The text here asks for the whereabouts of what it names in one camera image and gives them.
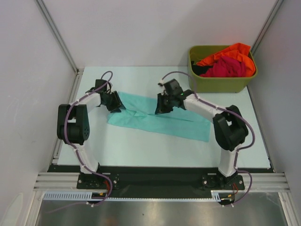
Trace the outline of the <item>teal t shirt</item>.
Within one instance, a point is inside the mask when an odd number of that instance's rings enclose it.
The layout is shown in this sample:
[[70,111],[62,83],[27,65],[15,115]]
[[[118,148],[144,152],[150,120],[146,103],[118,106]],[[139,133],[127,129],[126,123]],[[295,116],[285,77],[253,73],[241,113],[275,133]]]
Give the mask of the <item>teal t shirt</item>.
[[156,115],[157,100],[154,98],[125,92],[119,92],[119,97],[125,109],[109,114],[110,125],[203,142],[210,139],[211,122],[194,112],[176,107],[170,113]]

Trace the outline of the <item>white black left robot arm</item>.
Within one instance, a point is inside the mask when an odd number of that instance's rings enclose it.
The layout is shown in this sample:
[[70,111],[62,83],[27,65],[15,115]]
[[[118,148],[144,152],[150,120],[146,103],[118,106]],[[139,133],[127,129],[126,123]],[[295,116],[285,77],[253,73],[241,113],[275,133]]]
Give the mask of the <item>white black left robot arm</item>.
[[95,86],[83,97],[58,107],[57,137],[70,146],[80,164],[80,171],[89,174],[87,182],[93,188],[103,185],[104,177],[97,172],[99,162],[85,142],[90,136],[89,113],[97,107],[105,106],[110,113],[124,109],[117,91],[104,79],[97,79]]

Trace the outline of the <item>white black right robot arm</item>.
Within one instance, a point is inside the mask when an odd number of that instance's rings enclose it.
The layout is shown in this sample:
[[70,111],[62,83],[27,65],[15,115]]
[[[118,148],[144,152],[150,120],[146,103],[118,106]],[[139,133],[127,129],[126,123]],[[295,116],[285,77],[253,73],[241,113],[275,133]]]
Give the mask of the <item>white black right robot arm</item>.
[[184,91],[175,79],[160,81],[158,85],[163,91],[157,94],[155,114],[170,113],[177,107],[194,112],[213,124],[215,140],[221,148],[217,184],[222,189],[228,189],[233,185],[233,177],[237,174],[236,152],[248,135],[246,122],[239,109],[235,105],[224,108],[203,100],[192,90]]

